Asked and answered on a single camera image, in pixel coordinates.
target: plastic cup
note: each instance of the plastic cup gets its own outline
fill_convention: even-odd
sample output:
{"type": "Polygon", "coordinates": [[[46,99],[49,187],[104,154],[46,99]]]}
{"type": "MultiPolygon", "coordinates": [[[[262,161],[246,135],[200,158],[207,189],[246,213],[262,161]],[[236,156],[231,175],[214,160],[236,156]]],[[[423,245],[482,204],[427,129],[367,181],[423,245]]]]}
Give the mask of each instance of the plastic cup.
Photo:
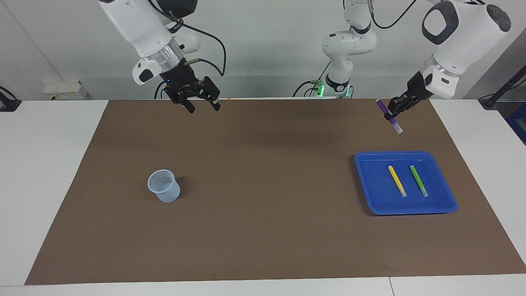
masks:
{"type": "Polygon", "coordinates": [[[148,178],[148,189],[155,193],[162,202],[172,202],[179,197],[181,187],[169,170],[158,170],[148,178]]]}

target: brown paper surface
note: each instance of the brown paper surface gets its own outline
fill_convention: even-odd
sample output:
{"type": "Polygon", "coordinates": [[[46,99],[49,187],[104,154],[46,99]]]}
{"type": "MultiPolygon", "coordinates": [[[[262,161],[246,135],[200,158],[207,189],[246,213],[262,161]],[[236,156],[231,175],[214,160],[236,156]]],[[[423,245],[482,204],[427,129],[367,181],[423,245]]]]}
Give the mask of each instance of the brown paper surface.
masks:
{"type": "Polygon", "coordinates": [[[374,100],[194,103],[109,102],[26,284],[526,272],[429,102],[401,135],[374,100]],[[368,209],[353,156],[396,150],[434,156],[456,213],[368,209]]]}

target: power outlet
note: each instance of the power outlet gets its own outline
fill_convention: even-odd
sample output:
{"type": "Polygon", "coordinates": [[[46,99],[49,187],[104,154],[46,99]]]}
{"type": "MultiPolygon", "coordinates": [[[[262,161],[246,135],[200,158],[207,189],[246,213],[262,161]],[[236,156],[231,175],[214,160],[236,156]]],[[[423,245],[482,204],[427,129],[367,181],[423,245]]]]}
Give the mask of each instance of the power outlet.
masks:
{"type": "Polygon", "coordinates": [[[88,90],[78,80],[62,82],[45,82],[44,94],[53,100],[85,100],[88,90]]]}

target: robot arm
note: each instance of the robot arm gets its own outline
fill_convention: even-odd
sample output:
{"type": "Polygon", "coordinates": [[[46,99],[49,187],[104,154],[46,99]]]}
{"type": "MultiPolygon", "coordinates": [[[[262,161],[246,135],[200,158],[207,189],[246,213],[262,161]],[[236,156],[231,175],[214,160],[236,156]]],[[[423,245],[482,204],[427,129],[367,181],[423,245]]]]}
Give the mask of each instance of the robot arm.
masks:
{"type": "Polygon", "coordinates": [[[330,58],[325,76],[326,92],[343,97],[347,94],[352,74],[351,55],[371,52],[376,47],[376,34],[371,30],[367,0],[347,0],[344,17],[348,31],[335,32],[323,39],[322,49],[330,58]]]}
{"type": "Polygon", "coordinates": [[[160,75],[171,101],[183,105],[190,113],[195,110],[188,100],[192,96],[204,98],[214,110],[219,110],[219,89],[208,76],[198,80],[190,67],[193,61],[184,58],[184,54],[195,52],[200,47],[195,33],[181,25],[182,18],[195,11],[197,0],[157,0],[160,9],[178,21],[166,26],[148,0],[99,0],[99,3],[141,58],[132,70],[137,84],[145,84],[160,75]]]}
{"type": "Polygon", "coordinates": [[[437,49],[407,82],[407,91],[391,99],[385,114],[388,120],[433,94],[452,98],[460,75],[501,42],[511,28],[507,14],[495,5],[429,1],[436,4],[423,19],[422,33],[437,49]]]}

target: white wall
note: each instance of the white wall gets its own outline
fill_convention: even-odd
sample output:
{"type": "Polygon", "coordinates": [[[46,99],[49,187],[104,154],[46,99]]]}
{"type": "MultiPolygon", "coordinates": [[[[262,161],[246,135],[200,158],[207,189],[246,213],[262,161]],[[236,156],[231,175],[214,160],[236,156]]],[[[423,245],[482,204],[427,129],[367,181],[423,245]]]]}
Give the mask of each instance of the white wall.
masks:
{"type": "MultiPolygon", "coordinates": [[[[113,28],[97,0],[0,0],[0,6],[2,2],[23,28],[0,21],[0,83],[23,99],[43,99],[41,81],[58,76],[81,80],[95,99],[153,96],[156,82],[144,86],[133,82],[131,68],[138,60],[135,50],[113,28]],[[26,39],[33,44],[29,46],[28,40],[17,37],[13,33],[16,30],[25,30],[26,39]],[[13,75],[15,65],[21,65],[22,70],[13,75]]],[[[376,0],[378,22],[391,23],[409,3],[376,0]]],[[[504,42],[468,69],[459,83],[457,98],[464,97],[526,27],[526,1],[491,3],[508,12],[512,30],[504,42]]],[[[419,0],[394,28],[376,29],[376,50],[353,58],[355,97],[393,97],[405,90],[407,80],[434,49],[420,30],[430,7],[429,2],[419,0]]],[[[218,77],[207,65],[194,66],[198,76],[213,78],[222,97],[292,95],[297,85],[317,78],[327,64],[321,50],[323,37],[348,29],[340,0],[200,0],[196,13],[185,21],[217,35],[227,46],[226,77],[218,77]]],[[[219,64],[221,55],[220,46],[203,37],[201,50],[193,57],[219,64]]]]}
{"type": "MultiPolygon", "coordinates": [[[[500,58],[468,92],[466,98],[479,98],[495,93],[526,65],[526,30],[504,51],[500,58]]],[[[526,83],[507,92],[500,100],[524,101],[526,83]]]]}

